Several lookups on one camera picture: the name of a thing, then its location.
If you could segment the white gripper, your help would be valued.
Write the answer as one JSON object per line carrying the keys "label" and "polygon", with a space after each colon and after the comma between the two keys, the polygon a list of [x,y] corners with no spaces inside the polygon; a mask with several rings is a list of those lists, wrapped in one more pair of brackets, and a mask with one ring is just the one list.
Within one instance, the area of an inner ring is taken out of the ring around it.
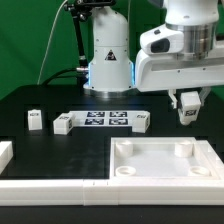
{"label": "white gripper", "polygon": [[177,108],[175,89],[203,87],[201,106],[210,87],[224,84],[224,50],[215,49],[205,59],[178,60],[175,54],[147,55],[141,50],[136,58],[136,87],[141,92],[168,90],[173,109]]}

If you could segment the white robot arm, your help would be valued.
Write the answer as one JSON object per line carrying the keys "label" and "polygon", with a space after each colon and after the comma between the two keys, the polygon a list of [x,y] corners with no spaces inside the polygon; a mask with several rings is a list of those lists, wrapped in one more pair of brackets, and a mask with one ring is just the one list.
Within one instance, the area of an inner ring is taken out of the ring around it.
{"label": "white robot arm", "polygon": [[215,36],[218,0],[148,0],[165,23],[140,36],[128,57],[128,24],[109,7],[93,10],[94,57],[84,89],[101,97],[224,85],[224,41]]}

